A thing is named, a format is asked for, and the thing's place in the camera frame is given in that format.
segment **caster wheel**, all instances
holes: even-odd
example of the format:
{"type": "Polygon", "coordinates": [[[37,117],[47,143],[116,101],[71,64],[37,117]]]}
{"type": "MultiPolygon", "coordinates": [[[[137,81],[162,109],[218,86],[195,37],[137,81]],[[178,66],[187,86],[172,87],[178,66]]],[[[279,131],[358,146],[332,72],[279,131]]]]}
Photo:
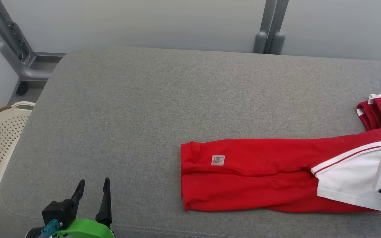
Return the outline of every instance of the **caster wheel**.
{"type": "Polygon", "coordinates": [[[24,95],[29,90],[29,86],[26,81],[21,81],[19,87],[17,88],[16,94],[19,96],[24,95]]]}

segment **care tag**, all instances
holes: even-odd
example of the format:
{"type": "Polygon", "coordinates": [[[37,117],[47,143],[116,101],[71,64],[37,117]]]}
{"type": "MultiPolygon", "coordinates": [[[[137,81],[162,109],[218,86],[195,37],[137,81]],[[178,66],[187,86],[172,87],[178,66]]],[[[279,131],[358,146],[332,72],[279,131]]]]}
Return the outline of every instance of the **care tag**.
{"type": "Polygon", "coordinates": [[[213,155],[213,160],[211,161],[211,165],[224,165],[225,155],[213,155]]]}

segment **gray cushion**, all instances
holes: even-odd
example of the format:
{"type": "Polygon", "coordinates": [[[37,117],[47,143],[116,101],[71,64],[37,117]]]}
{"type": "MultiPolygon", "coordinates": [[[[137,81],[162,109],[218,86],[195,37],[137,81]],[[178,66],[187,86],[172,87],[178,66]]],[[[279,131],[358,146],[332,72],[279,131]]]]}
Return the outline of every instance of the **gray cushion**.
{"type": "Polygon", "coordinates": [[[117,237],[381,237],[381,213],[185,212],[180,143],[320,138],[364,131],[355,106],[381,93],[381,62],[151,48],[65,56],[39,98],[0,187],[14,237],[86,188],[93,219],[111,178],[117,237]]]}

